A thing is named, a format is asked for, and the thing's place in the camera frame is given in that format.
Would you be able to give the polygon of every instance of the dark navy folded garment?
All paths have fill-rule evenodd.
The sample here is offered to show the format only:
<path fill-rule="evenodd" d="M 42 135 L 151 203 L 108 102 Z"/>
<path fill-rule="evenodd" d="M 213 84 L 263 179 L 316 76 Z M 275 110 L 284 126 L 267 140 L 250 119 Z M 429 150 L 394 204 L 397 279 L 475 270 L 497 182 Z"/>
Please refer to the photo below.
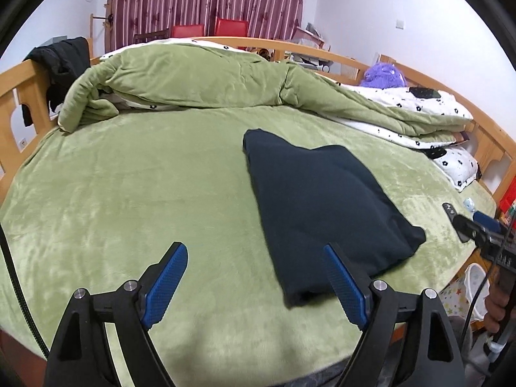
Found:
<path fill-rule="evenodd" d="M 323 246 L 337 243 L 370 276 L 411 257 L 424 243 L 346 148 L 308 150 L 261 129 L 243 137 L 262 226 L 285 305 L 332 293 Z"/>

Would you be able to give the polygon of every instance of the silver bolt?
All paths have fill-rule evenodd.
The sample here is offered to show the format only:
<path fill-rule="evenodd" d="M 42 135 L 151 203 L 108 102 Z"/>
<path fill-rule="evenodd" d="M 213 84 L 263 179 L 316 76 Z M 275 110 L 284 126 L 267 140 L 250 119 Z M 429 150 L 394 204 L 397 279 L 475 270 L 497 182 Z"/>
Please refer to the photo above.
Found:
<path fill-rule="evenodd" d="M 86 295 L 86 289 L 84 288 L 79 288 L 77 290 L 75 290 L 75 292 L 73 293 L 73 296 L 76 298 L 76 299 L 81 299 L 82 297 L 84 297 Z"/>
<path fill-rule="evenodd" d="M 126 291 L 134 291 L 136 289 L 136 287 L 138 286 L 138 282 L 134 281 L 134 280 L 131 280 L 131 281 L 127 281 L 125 284 L 124 284 L 124 289 Z"/>
<path fill-rule="evenodd" d="M 377 279 L 372 283 L 373 287 L 375 287 L 378 291 L 385 291 L 387 289 L 387 283 L 382 281 L 381 279 Z"/>
<path fill-rule="evenodd" d="M 425 289 L 425 295 L 431 299 L 434 299 L 435 297 L 437 297 L 437 293 L 432 288 Z"/>

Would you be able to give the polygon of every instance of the finger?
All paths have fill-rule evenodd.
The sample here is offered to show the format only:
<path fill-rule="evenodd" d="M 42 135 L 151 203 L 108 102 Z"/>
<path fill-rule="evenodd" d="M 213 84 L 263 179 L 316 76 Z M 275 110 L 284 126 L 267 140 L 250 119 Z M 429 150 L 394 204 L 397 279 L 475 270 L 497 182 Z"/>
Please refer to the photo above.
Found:
<path fill-rule="evenodd" d="M 489 286 L 489 298 L 493 303 L 505 307 L 509 302 L 509 294 L 503 292 L 499 285 L 492 284 Z"/>
<path fill-rule="evenodd" d="M 493 300 L 491 300 L 491 296 L 489 295 L 485 299 L 486 309 L 489 315 L 495 320 L 499 322 L 505 316 L 505 309 L 500 307 L 498 304 L 495 304 Z"/>
<path fill-rule="evenodd" d="M 498 322 L 495 322 L 489 314 L 484 317 L 483 325 L 489 333 L 496 333 L 500 330 Z"/>

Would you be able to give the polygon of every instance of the remote control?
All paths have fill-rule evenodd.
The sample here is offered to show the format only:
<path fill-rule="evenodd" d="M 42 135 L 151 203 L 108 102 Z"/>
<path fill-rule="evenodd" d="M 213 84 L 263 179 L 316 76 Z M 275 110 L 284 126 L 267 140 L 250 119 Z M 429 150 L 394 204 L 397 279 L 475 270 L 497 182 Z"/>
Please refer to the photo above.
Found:
<path fill-rule="evenodd" d="M 455 217 L 455 215 L 457 215 L 457 211 L 455 210 L 453 205 L 449 204 L 448 202 L 445 202 L 443 204 L 443 208 L 444 208 L 444 211 L 446 212 L 446 214 L 448 215 L 448 218 L 450 218 L 450 222 L 453 222 L 453 217 Z M 455 232 L 457 233 L 457 235 L 462 243 L 466 243 L 470 240 L 469 237 L 465 236 L 464 234 L 460 233 L 459 231 L 455 230 Z"/>

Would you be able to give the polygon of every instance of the purple plush toy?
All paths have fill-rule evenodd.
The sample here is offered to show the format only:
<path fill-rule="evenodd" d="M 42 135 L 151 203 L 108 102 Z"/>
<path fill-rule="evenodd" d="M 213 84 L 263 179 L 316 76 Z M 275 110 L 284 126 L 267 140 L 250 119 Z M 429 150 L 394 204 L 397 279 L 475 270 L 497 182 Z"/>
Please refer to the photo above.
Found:
<path fill-rule="evenodd" d="M 405 87 L 407 85 L 402 72 L 394 64 L 378 62 L 364 73 L 360 83 L 362 87 L 389 89 L 391 87 Z"/>

